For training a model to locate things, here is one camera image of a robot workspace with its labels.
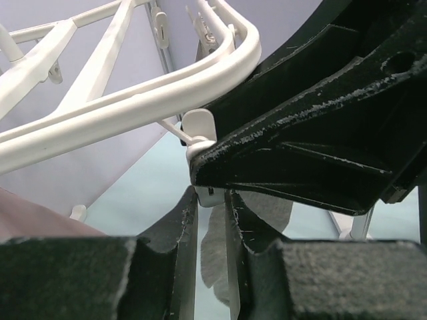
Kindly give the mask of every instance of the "floor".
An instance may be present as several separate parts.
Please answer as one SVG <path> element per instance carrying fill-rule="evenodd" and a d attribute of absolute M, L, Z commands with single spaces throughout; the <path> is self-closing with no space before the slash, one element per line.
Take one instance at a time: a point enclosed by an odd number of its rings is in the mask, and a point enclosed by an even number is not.
<path fill-rule="evenodd" d="M 89 209 L 86 223 L 109 235 L 136 235 L 175 206 L 189 185 L 185 148 L 166 134 Z M 198 246 L 207 231 L 210 209 L 199 208 Z M 375 239 L 419 241 L 418 198 L 412 192 L 403 203 L 377 204 L 369 233 Z M 294 204 L 284 234 L 294 239 L 336 239 L 329 215 Z M 229 319 L 229 310 L 202 282 L 197 264 L 195 320 Z"/>

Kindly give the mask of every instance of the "white rack frame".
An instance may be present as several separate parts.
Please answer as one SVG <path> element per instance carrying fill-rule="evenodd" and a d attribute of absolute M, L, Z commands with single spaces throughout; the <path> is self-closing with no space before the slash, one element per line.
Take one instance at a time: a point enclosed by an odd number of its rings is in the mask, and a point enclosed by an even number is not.
<path fill-rule="evenodd" d="M 196 0 L 220 47 L 205 59 L 139 85 L 102 96 L 132 11 L 149 0 L 117 0 L 64 21 L 8 33 L 0 49 L 12 67 L 0 76 L 0 119 L 48 72 L 77 30 L 113 16 L 107 31 L 58 108 L 50 115 L 0 133 L 0 174 L 159 122 L 184 141 L 199 140 L 162 119 L 201 107 L 240 84 L 261 57 L 254 25 L 224 0 Z M 242 39 L 236 48 L 235 36 Z M 17 43 L 41 39 L 25 56 Z"/>

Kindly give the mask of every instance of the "white wall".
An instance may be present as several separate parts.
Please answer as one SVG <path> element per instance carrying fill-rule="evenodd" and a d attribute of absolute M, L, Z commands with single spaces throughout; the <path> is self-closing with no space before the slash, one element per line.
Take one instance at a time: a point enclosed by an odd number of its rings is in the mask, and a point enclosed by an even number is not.
<path fill-rule="evenodd" d="M 66 19 L 110 0 L 0 0 L 0 23 L 9 31 Z M 95 49 L 111 18 L 77 30 L 59 58 L 63 83 L 38 85 L 0 121 L 4 131 L 52 112 Z M 34 43 L 21 45 L 28 52 Z M 0 69 L 8 63 L 0 53 Z M 144 7 L 138 7 L 105 93 L 163 74 Z M 157 124 L 72 151 L 0 177 L 0 187 L 68 215 L 76 204 L 90 205 L 162 135 Z"/>
<path fill-rule="evenodd" d="M 322 0 L 226 0 L 259 30 L 261 61 L 288 40 L 314 12 Z M 194 62 L 197 35 L 191 26 L 185 5 L 195 15 L 194 0 L 157 0 L 167 14 L 171 34 L 171 55 L 175 68 Z"/>

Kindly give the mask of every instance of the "wall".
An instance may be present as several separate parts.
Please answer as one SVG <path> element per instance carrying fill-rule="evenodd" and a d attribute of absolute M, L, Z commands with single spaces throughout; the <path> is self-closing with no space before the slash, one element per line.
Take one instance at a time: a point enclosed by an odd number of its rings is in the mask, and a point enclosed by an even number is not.
<path fill-rule="evenodd" d="M 0 0 L 0 22 L 14 31 L 66 19 L 108 3 L 109 0 Z M 111 18 L 78 29 L 59 58 L 63 82 L 38 85 L 0 121 L 4 131 L 52 112 L 77 77 Z M 26 53 L 35 43 L 22 44 Z M 0 53 L 0 69 L 8 63 Z M 105 93 L 163 74 L 144 7 L 138 7 L 127 30 L 115 69 Z M 77 204 L 90 205 L 163 134 L 158 124 L 95 143 L 0 177 L 0 187 L 30 201 L 68 215 Z"/>
<path fill-rule="evenodd" d="M 226 0 L 237 12 L 259 30 L 262 46 L 261 60 L 288 40 L 314 12 L 322 0 Z M 173 25 L 170 51 L 175 67 L 180 69 L 195 60 L 197 35 L 193 30 L 185 5 L 193 15 L 197 12 L 194 0 L 157 0 Z"/>

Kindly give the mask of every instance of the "gray object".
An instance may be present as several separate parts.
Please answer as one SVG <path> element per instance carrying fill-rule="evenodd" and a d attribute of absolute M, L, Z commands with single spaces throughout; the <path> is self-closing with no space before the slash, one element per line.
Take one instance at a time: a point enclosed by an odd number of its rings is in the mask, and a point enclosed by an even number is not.
<path fill-rule="evenodd" d="M 292 201 L 255 192 L 239 194 L 258 217 L 278 232 L 284 231 L 290 220 Z M 213 287 L 218 300 L 229 305 L 225 216 L 225 205 L 212 209 L 209 227 L 201 242 L 201 278 L 207 287 Z"/>

